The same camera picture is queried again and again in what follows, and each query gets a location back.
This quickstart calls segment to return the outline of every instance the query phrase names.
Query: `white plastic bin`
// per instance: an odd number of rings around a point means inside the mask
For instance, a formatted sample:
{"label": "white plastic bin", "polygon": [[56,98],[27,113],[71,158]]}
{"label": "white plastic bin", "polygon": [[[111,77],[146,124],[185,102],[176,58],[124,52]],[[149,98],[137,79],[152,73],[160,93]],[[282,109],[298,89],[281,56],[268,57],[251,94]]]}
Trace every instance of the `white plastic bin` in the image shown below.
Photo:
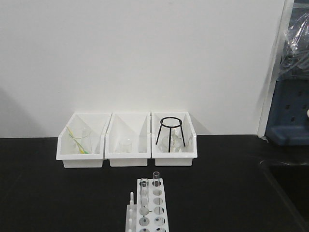
{"label": "white plastic bin", "polygon": [[[58,137],[56,160],[62,160],[65,168],[102,167],[104,138],[110,119],[111,113],[74,113]],[[87,128],[91,131],[86,141],[89,147],[83,147],[85,150],[89,149],[89,154],[81,154],[77,144],[79,142],[70,137],[67,127],[72,131],[74,128]]]}
{"label": "white plastic bin", "polygon": [[150,144],[150,113],[112,114],[105,144],[111,167],[147,166]]}
{"label": "white plastic bin", "polygon": [[[169,136],[169,128],[162,127],[158,144],[156,140],[160,129],[160,120],[165,117],[176,117],[182,121],[185,146],[180,147],[179,152],[166,152],[162,150],[164,138]],[[177,126],[177,120],[167,121],[170,126]],[[181,128],[174,129],[176,135],[182,138]],[[192,166],[192,159],[197,158],[197,135],[194,131],[188,112],[183,113],[152,113],[152,158],[156,166]]]}

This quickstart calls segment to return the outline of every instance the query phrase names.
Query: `white test tube rack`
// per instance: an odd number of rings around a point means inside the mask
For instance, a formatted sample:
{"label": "white test tube rack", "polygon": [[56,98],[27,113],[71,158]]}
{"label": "white test tube rack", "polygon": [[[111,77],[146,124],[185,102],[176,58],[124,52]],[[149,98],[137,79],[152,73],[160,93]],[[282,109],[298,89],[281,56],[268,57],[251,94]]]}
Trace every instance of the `white test tube rack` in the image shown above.
{"label": "white test tube rack", "polygon": [[141,213],[140,181],[137,180],[137,204],[134,204],[134,193],[130,193],[130,204],[126,208],[125,232],[169,232],[169,222],[165,201],[163,179],[160,178],[160,186],[153,185],[153,179],[148,179],[148,208],[146,215]]}

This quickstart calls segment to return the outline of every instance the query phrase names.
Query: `black countertop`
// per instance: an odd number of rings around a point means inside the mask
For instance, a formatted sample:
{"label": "black countertop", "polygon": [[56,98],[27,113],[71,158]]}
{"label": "black countertop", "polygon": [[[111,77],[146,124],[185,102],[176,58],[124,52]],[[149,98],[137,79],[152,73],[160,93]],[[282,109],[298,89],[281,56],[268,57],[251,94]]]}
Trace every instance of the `black countertop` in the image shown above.
{"label": "black countertop", "polygon": [[56,138],[0,139],[0,232],[123,232],[136,179],[159,171],[171,232],[301,232],[307,225],[269,165],[301,163],[308,147],[254,135],[198,136],[192,167],[65,169]]}

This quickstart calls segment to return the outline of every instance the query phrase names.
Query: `sink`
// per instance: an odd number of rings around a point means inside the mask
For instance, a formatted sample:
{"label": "sink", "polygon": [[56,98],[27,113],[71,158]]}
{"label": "sink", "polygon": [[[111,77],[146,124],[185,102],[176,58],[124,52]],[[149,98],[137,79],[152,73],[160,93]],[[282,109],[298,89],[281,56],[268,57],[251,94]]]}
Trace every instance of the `sink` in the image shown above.
{"label": "sink", "polygon": [[269,171],[279,184],[273,183],[286,205],[296,216],[301,215],[303,220],[299,218],[299,221],[301,224],[305,222],[307,227],[309,225],[309,166],[270,165]]}

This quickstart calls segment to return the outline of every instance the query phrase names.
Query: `glass test tube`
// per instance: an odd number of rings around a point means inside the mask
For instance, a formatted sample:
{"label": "glass test tube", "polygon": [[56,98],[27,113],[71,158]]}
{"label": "glass test tube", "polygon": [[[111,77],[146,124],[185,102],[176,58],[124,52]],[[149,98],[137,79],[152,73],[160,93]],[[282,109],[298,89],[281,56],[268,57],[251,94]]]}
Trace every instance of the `glass test tube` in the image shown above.
{"label": "glass test tube", "polygon": [[160,188],[160,172],[154,172],[154,182],[153,185],[156,189]]}
{"label": "glass test tube", "polygon": [[140,180],[140,214],[142,215],[147,215],[149,213],[148,185],[147,178],[142,178]]}

